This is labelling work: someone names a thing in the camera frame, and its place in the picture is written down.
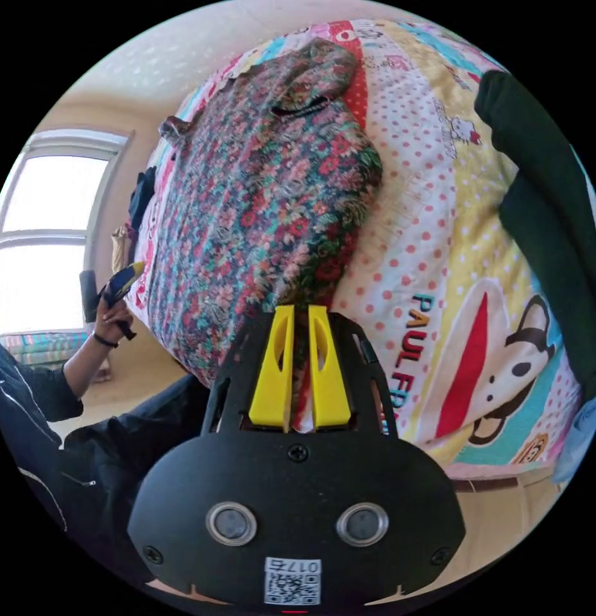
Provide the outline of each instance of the bedsheet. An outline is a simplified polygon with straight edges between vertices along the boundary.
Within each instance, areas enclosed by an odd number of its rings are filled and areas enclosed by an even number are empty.
[[[497,205],[517,168],[492,148],[473,102],[481,75],[503,67],[453,33],[412,17],[339,21],[235,58],[177,116],[190,119],[231,77],[315,37],[359,59],[345,100],[384,165],[377,204],[332,309],[360,323],[371,339],[400,437],[458,479],[553,464],[580,391],[539,282],[498,222]],[[147,266],[128,303],[154,332],[149,287],[173,170],[164,142],[153,165],[157,190],[135,255]],[[529,341],[515,336],[529,329]],[[528,369],[516,370],[519,364]],[[307,371],[294,394],[294,426],[308,431]]]

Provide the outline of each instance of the bracelet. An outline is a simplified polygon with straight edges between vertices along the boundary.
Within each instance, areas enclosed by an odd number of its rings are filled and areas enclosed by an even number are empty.
[[[112,347],[112,348],[118,348],[118,345],[110,342],[109,340],[106,340],[105,338],[102,338],[99,334],[97,334],[97,332],[93,332],[92,333],[92,337],[99,343],[101,343],[102,345],[106,346],[106,347]]]

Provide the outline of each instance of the window frame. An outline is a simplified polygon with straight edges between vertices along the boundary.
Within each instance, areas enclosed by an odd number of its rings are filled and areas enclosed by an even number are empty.
[[[94,254],[99,233],[101,212],[107,203],[108,188],[126,151],[133,132],[129,134],[101,130],[53,129],[34,134],[23,147],[7,176],[0,194],[0,249],[16,246],[76,245],[84,246],[83,269],[94,269]],[[86,229],[28,229],[3,231],[4,222],[24,165],[31,158],[46,156],[79,156],[108,162],[90,209]],[[60,332],[81,329],[61,329]],[[17,336],[39,332],[9,332],[0,336]]]

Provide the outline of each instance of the qr code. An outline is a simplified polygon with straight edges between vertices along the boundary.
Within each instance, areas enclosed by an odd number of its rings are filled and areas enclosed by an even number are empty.
[[[270,605],[319,605],[321,561],[266,559],[264,602]]]

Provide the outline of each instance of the black pants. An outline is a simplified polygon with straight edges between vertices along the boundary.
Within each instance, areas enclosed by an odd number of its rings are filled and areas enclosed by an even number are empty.
[[[64,441],[67,532],[136,586],[153,579],[127,535],[137,491],[157,460],[199,435],[209,393],[188,375],[133,411],[79,428]]]

